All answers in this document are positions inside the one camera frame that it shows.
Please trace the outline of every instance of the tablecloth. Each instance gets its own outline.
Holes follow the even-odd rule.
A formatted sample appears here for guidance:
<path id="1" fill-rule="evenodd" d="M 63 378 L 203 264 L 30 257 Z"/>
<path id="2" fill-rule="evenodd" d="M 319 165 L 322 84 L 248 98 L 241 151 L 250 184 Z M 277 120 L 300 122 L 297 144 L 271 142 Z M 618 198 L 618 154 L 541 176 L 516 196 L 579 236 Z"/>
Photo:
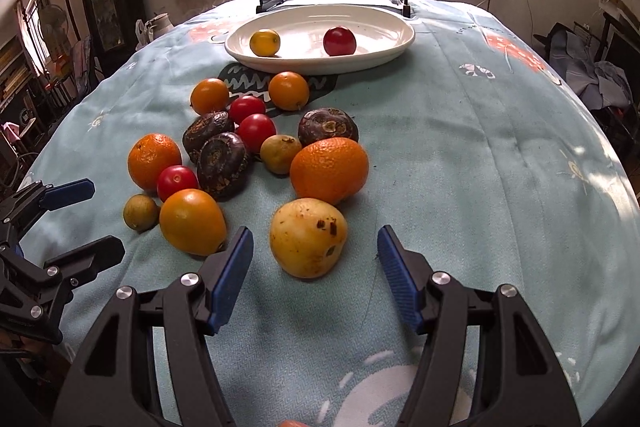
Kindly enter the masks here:
<path id="1" fill-rule="evenodd" d="M 309 79 L 305 110 L 349 113 L 370 158 L 366 186 L 340 206 L 350 237 L 335 269 L 306 283 L 278 267 L 268 229 L 294 192 L 263 165 L 243 193 L 221 204 L 230 234 L 246 225 L 255 237 L 231 320 L 207 339 L 240 427 L 287 418 L 394 425 L 424 338 L 401 324 L 376 260 L 376 233 L 386 224 L 467 286 L 516 285 L 557 351 L 583 421 L 638 348 L 639 210 L 604 134 L 558 75 L 491 14 L 410 3 L 417 35 L 405 54 L 372 70 Z M 270 76 L 234 62 L 222 45 L 256 5 L 223 4 L 136 52 L 69 113 L 33 164 L 25 184 L 88 177 L 96 193 L 37 222 L 22 242 L 28 259 L 41 264 L 108 234 L 126 247 L 119 266 L 78 288 L 66 306 L 69 352 L 119 286 L 164 287 L 201 263 L 172 248 L 158 227 L 139 235 L 122 220 L 138 192 L 127 173 L 130 148 L 150 132 L 180 143 L 196 116 L 189 96 L 198 81 L 220 77 L 235 96 L 263 97 L 279 133 L 296 133 L 301 114 L 273 107 Z M 161 333 L 154 343 L 163 411 L 178 421 Z M 468 410 L 477 347 L 470 333 L 457 415 Z"/>

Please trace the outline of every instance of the orange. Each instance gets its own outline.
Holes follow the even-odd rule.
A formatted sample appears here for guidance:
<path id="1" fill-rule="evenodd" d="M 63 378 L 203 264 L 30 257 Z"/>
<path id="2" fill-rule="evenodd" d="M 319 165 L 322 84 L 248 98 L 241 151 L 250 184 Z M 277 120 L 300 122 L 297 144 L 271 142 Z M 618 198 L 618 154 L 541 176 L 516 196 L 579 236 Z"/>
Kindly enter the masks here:
<path id="1" fill-rule="evenodd" d="M 299 198 L 337 204 L 364 187 L 369 157 L 362 146 L 335 137 L 306 146 L 291 162 L 289 177 Z"/>
<path id="2" fill-rule="evenodd" d="M 199 115 L 222 111 L 229 103 L 229 88 L 219 78 L 205 78 L 191 91 L 191 107 Z"/>
<path id="3" fill-rule="evenodd" d="M 309 85 L 299 74 L 284 71 L 269 82 L 269 97 L 276 107 L 285 111 L 297 111 L 309 101 Z"/>
<path id="4" fill-rule="evenodd" d="M 175 248 L 194 255 L 215 253 L 226 239 L 220 207 L 197 188 L 179 190 L 166 199 L 160 208 L 160 230 Z"/>
<path id="5" fill-rule="evenodd" d="M 129 152 L 127 167 L 133 182 L 143 190 L 155 192 L 158 176 L 171 165 L 182 165 L 176 143 L 164 134 L 147 134 Z"/>

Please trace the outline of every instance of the wooden cabinet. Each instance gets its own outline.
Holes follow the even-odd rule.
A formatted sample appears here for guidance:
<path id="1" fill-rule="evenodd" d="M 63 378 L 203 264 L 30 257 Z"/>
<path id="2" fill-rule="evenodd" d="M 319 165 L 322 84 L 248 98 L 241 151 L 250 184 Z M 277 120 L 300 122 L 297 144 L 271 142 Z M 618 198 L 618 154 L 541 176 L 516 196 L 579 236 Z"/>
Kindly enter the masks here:
<path id="1" fill-rule="evenodd" d="M 0 50 L 0 114 L 3 122 L 11 120 L 4 115 L 4 110 L 31 80 L 33 73 L 27 57 L 18 37 L 14 37 Z"/>

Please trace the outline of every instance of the white plate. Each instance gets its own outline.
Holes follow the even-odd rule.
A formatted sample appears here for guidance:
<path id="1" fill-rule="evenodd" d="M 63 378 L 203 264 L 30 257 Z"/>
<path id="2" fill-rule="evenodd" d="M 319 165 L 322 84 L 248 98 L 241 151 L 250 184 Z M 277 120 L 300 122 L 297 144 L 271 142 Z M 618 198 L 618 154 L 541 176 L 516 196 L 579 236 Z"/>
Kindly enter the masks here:
<path id="1" fill-rule="evenodd" d="M 356 37 L 353 55 L 330 57 L 322 46 L 329 28 L 344 26 Z M 280 35 L 275 57 L 258 57 L 249 48 L 254 32 L 268 28 Z M 237 28 L 225 41 L 226 52 L 241 64 L 267 73 L 339 74 L 367 70 L 393 60 L 414 42 L 414 29 L 387 10 L 348 4 L 281 9 Z"/>

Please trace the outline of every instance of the red tomato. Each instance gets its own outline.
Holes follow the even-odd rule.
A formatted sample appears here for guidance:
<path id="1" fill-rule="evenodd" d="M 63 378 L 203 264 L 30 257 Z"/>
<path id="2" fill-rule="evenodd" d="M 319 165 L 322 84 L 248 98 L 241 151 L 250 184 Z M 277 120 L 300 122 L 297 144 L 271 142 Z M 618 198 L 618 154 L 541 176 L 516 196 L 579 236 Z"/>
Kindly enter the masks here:
<path id="1" fill-rule="evenodd" d="M 262 142 L 276 134 L 276 126 L 265 114 L 251 114 L 242 120 L 236 134 L 241 137 L 247 149 L 254 154 L 260 152 Z"/>
<path id="2" fill-rule="evenodd" d="M 322 45 L 327 55 L 353 55 L 356 51 L 356 37 L 351 30 L 337 26 L 327 30 L 322 39 Z"/>
<path id="3" fill-rule="evenodd" d="M 242 120 L 251 114 L 265 114 L 267 112 L 267 106 L 264 105 L 262 99 L 250 94 L 240 96 L 231 102 L 229 107 L 229 118 L 234 123 L 240 125 Z"/>
<path id="4" fill-rule="evenodd" d="M 183 165 L 172 165 L 160 172 L 158 197 L 161 201 L 184 188 L 198 188 L 198 179 L 190 168 Z"/>

